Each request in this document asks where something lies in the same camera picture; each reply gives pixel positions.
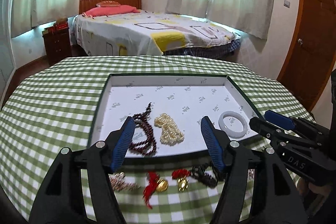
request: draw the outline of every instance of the white tray with green edge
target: white tray with green edge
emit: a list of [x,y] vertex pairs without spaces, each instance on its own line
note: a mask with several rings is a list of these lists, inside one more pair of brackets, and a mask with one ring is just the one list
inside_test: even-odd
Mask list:
[[[193,156],[208,155],[201,134],[201,119],[208,116],[215,128],[219,128],[219,117],[223,112],[240,114],[247,123],[242,141],[258,136],[250,129],[252,117],[262,118],[256,107],[243,91],[225,75],[181,75],[181,74],[111,74],[100,95],[93,118],[88,147],[105,140],[110,132],[121,128],[128,116],[145,112],[149,103],[152,110],[148,118],[157,142],[155,155],[144,157],[128,150],[124,164],[157,163],[158,160],[179,160]],[[184,134],[184,140],[174,145],[162,144],[162,129],[154,126],[154,119],[167,113]],[[234,117],[224,118],[225,125],[232,131],[241,132],[242,123]],[[137,127],[133,142],[146,140],[144,131]]]

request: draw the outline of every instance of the metal screw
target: metal screw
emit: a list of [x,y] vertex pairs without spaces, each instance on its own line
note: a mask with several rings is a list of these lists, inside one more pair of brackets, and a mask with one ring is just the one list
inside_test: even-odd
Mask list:
[[271,147],[268,147],[268,148],[266,148],[266,152],[267,152],[268,154],[274,154],[274,149],[271,148]]
[[104,146],[105,146],[105,142],[104,141],[99,141],[99,142],[96,143],[96,147],[98,147],[98,148],[102,148]]
[[61,154],[66,155],[66,154],[68,154],[68,153],[69,153],[69,148],[67,148],[67,147],[62,148],[62,150],[61,150]]
[[237,148],[239,146],[239,142],[236,142],[236,141],[231,141],[230,142],[230,145],[234,148]]

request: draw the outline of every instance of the nightstand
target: nightstand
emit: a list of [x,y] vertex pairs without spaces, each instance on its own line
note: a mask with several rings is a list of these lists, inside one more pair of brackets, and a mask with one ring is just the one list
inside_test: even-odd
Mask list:
[[72,57],[69,27],[61,30],[53,28],[43,34],[43,40],[50,66],[67,57]]

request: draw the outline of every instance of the wooden headboard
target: wooden headboard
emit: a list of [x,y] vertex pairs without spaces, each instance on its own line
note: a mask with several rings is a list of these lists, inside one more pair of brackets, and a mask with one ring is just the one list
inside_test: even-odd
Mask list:
[[[94,7],[98,2],[105,0],[79,0],[79,14],[86,12]],[[141,9],[141,0],[113,0],[119,2],[121,5],[134,6],[137,9]]]

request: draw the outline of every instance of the green and white tablecloth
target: green and white tablecloth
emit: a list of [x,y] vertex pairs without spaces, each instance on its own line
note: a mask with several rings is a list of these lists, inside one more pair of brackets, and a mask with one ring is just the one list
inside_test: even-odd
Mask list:
[[[287,116],[313,120],[293,95],[275,80],[260,77],[243,65],[211,59],[171,57],[79,57],[67,58],[26,80],[15,90],[0,113],[0,182],[18,211],[26,218],[37,190],[62,147],[85,149],[91,122],[105,81],[110,73],[211,73],[229,75],[263,114],[272,109]],[[261,149],[266,141],[250,145]],[[200,159],[184,166],[197,164]],[[116,193],[127,223],[209,223],[223,184],[210,189],[190,179],[179,193],[170,170],[166,192],[150,199],[153,210],[142,200],[143,188]],[[88,216],[94,217],[87,177],[83,193]],[[146,173],[126,170],[126,180],[147,185]],[[248,216],[253,181],[248,181],[242,218]]]

